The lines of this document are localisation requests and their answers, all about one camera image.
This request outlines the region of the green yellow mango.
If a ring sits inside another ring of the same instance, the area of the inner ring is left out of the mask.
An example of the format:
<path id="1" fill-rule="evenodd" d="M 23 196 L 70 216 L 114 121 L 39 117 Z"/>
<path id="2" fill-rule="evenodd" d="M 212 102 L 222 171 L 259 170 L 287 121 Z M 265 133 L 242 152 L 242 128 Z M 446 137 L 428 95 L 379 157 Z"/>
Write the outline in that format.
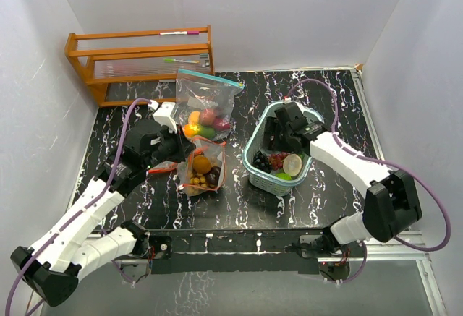
<path id="1" fill-rule="evenodd" d="M 198 135 L 206 139 L 212 140 L 216 135 L 216 131 L 214 128 L 200 124 L 200 112 L 199 111 L 193 111 L 189 115 L 188 123 L 185 124 L 182 127 L 182 129 L 183 129 L 184 135 L 187 138 L 193 138 Z"/>

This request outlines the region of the orange fruit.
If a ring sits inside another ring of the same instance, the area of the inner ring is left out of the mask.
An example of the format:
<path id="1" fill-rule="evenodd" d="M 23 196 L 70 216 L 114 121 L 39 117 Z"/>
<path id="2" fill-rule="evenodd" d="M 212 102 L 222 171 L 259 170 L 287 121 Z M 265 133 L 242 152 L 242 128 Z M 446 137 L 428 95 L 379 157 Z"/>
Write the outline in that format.
<path id="1" fill-rule="evenodd" d="M 192 169 L 199 174 L 207 174 L 212 168 L 212 163 L 204 155 L 196 155 L 192 160 Z"/>

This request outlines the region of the orange-zipper clear bag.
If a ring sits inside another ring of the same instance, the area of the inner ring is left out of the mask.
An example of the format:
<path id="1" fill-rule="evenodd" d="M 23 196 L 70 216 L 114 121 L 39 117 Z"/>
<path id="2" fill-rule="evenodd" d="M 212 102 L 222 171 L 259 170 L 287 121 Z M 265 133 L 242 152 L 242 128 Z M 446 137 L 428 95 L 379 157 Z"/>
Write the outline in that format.
<path id="1" fill-rule="evenodd" d="M 176 171 L 177 189 L 194 197 L 204 192 L 217 191 L 226 176 L 225 142 L 213 142 L 204 137 L 192 138 L 195 149 L 184 162 L 162 162 L 148 171 L 148 175 Z"/>

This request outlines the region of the longan bunch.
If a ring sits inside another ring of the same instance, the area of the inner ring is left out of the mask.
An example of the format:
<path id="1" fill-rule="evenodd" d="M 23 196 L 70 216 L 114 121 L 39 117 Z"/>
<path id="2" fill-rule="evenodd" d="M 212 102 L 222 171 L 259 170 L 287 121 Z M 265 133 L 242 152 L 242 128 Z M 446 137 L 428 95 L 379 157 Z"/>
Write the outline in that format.
<path id="1" fill-rule="evenodd" d="M 209 183 L 207 182 L 206 177 L 203 174 L 199 174 L 193 171 L 189 172 L 188 177 L 189 184 L 203 188 L 209 188 Z"/>

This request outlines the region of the light blue plastic basket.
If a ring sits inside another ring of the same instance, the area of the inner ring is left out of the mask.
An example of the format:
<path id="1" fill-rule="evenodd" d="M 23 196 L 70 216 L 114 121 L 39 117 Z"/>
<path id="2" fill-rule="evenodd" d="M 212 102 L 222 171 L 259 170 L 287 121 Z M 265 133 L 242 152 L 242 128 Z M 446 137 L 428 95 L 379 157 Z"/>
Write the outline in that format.
<path id="1" fill-rule="evenodd" d="M 264 135 L 264 128 L 265 128 L 265 122 L 266 118 L 269 116 L 274 117 L 274 111 L 278 108 L 281 108 L 283 106 L 283 101 L 276 101 L 271 104 L 269 104 L 261 117 L 259 118 L 259 121 L 257 123 L 256 128 L 254 129 L 254 132 L 247 142 L 243 156 L 242 156 L 242 162 L 244 167 L 247 169 L 249 173 L 249 180 L 251 185 L 264 190 L 266 192 L 269 192 L 273 195 L 276 196 L 284 196 L 289 194 L 289 192 L 294 188 L 295 186 L 301 184 L 305 177 L 308 174 L 310 163 L 311 163 L 311 152 L 309 150 L 268 150 L 263 146 L 263 135 Z M 312 110 L 305 108 L 300 104 L 301 111 L 303 114 L 309 119 L 309 120 L 320 120 L 323 122 L 323 118 L 321 115 Z M 280 169 L 278 171 L 274 171 L 271 167 L 271 172 L 269 174 L 262 172 L 252 166 L 252 159 L 254 154 L 256 154 L 258 151 L 261 151 L 265 153 L 268 156 L 268 159 L 270 157 L 270 154 L 274 153 L 280 153 L 280 152 L 288 152 L 289 154 L 295 153 L 297 154 L 301 159 L 302 159 L 302 170 L 297 176 L 292 177 L 291 181 L 284 181 L 282 179 L 279 179 L 276 177 L 276 174 L 278 173 L 284 173 L 283 169 Z"/>

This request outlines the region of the magenta round fruit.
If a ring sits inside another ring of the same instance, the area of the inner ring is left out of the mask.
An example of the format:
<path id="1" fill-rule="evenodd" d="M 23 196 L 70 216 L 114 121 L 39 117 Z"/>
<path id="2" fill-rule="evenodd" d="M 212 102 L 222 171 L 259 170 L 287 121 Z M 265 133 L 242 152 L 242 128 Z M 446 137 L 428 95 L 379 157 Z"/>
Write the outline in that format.
<path id="1" fill-rule="evenodd" d="M 213 121 L 212 127 L 217 131 L 217 132 L 224 132 L 226 130 L 229 130 L 231 128 L 229 120 L 226 118 L 219 118 L 216 117 Z"/>

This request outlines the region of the blue-zipper clear bag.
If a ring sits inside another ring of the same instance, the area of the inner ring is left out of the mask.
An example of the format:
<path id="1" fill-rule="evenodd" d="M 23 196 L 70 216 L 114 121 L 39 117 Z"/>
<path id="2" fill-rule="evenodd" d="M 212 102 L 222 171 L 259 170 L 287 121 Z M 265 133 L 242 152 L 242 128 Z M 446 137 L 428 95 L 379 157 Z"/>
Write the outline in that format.
<path id="1" fill-rule="evenodd" d="M 193 111 L 214 108 L 216 117 L 228 119 L 231 126 L 234 99 L 244 88 L 240 82 L 180 69 L 176 77 L 176 123 L 182 128 L 188 123 L 189 115 Z M 216 131 L 215 137 L 210 141 L 227 138 L 231 130 L 232 128 L 224 132 Z"/>

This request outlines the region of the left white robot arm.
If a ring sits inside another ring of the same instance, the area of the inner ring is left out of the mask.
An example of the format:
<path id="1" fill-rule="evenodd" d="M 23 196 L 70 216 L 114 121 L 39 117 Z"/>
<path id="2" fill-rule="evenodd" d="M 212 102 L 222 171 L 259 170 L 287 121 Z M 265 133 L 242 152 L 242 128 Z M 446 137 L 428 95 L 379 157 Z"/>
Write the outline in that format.
<path id="1" fill-rule="evenodd" d="M 87 237 L 130 193 L 148 170 L 163 162 L 185 161 L 195 145 L 182 129 L 141 120 L 123 129 L 117 148 L 100 165 L 86 190 L 56 225 L 30 247 L 17 247 L 10 259 L 20 278 L 51 307 L 65 302 L 78 283 L 118 257 L 144 256 L 148 232 L 126 221 L 93 243 Z"/>

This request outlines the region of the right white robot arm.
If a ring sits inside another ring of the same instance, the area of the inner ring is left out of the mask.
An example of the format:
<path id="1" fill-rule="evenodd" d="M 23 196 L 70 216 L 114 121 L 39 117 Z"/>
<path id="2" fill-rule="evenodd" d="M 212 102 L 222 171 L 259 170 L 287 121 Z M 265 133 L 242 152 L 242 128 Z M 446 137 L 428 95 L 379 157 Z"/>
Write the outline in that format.
<path id="1" fill-rule="evenodd" d="M 422 218 L 415 180 L 406 172 L 348 151 L 326 124 L 311 120 L 295 102 L 281 105 L 263 121 L 263 144 L 270 150 L 303 153 L 348 181 L 363 197 L 361 213 L 343 217 L 323 231 L 323 249 L 340 255 L 352 242 L 386 243 Z"/>

